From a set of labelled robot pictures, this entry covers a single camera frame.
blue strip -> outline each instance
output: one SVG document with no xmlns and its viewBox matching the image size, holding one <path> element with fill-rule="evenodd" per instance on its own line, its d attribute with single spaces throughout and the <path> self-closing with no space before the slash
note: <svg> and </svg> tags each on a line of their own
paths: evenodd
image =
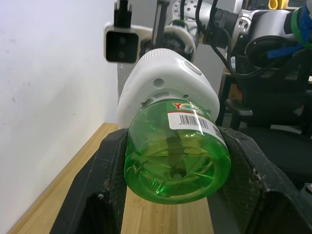
<svg viewBox="0 0 312 234">
<path fill-rule="evenodd" d="M 309 10 L 307 8 L 307 0 L 305 0 L 302 8 L 301 8 L 301 15 L 300 15 L 300 23 L 299 23 L 299 30 L 301 32 L 303 41 L 299 45 L 281 48 L 277 50 L 268 51 L 268 58 L 274 59 L 282 56 L 291 55 L 297 50 L 303 48 L 304 44 L 309 40 L 310 32 L 312 31 L 312 19 L 309 15 Z"/>
</svg>

green liquid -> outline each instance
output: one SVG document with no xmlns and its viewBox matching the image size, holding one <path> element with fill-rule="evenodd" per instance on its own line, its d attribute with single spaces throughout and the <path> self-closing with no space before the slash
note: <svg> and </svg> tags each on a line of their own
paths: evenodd
<svg viewBox="0 0 312 234">
<path fill-rule="evenodd" d="M 152 104 L 132 122 L 125 180 L 134 193 L 152 202 L 196 201 L 224 184 L 231 167 L 229 153 L 208 133 L 170 129 L 166 102 Z"/>
</svg>

wooden board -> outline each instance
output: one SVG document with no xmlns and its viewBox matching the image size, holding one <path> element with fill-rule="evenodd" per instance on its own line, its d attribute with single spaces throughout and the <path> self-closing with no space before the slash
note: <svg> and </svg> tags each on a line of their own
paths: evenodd
<svg viewBox="0 0 312 234">
<path fill-rule="evenodd" d="M 9 234 L 48 234 L 75 175 L 92 157 L 101 141 L 116 131 L 103 124 L 70 161 Z M 213 234 L 207 199 L 183 205 L 146 201 L 127 190 L 122 234 Z"/>
</svg>

bottle label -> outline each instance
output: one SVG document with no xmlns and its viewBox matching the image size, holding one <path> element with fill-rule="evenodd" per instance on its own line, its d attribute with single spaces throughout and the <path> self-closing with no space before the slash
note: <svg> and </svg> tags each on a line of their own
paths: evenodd
<svg viewBox="0 0 312 234">
<path fill-rule="evenodd" d="M 187 101 L 167 101 L 169 127 L 172 130 L 196 130 L 207 133 L 225 146 L 222 135 L 205 109 Z"/>
</svg>

bottle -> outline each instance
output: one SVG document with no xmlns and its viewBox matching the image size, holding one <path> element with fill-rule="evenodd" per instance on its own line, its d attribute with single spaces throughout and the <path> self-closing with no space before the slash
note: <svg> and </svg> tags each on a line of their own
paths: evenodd
<svg viewBox="0 0 312 234">
<path fill-rule="evenodd" d="M 129 127 L 124 176 L 138 196 L 181 204 L 218 190 L 231 168 L 224 140 L 202 107 L 161 100 L 137 114 Z"/>
</svg>

